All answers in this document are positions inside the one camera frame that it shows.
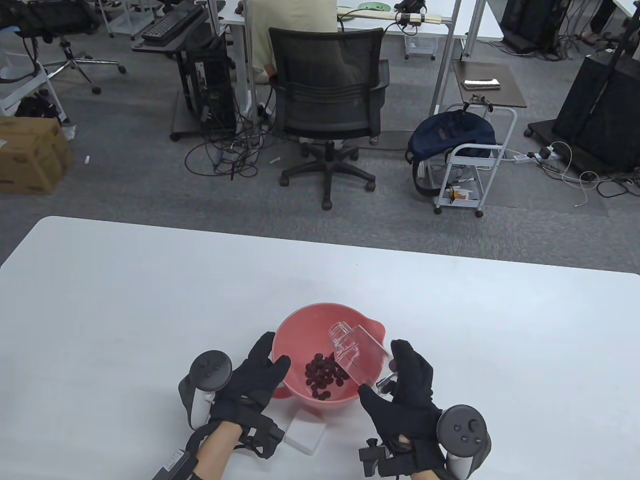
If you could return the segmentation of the person's right hand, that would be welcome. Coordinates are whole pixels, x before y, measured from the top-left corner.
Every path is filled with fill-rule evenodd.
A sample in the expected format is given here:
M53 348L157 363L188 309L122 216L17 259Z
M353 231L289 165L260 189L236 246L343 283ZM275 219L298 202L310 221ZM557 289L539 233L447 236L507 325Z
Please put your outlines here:
M436 433L442 410L433 403L434 368L407 340L394 339L390 347L397 370L391 401L362 384L359 402L389 450L400 446L401 436L409 441L412 473L442 469L445 457Z

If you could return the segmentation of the person's left hand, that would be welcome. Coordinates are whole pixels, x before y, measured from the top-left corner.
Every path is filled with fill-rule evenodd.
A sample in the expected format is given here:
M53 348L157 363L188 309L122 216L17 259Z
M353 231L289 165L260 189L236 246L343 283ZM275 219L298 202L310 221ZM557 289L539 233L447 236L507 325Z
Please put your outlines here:
M215 393L210 421L224 421L258 430L266 425L263 411L284 381L291 359L281 355L271 360L275 333L264 333L247 358L231 373L227 384Z

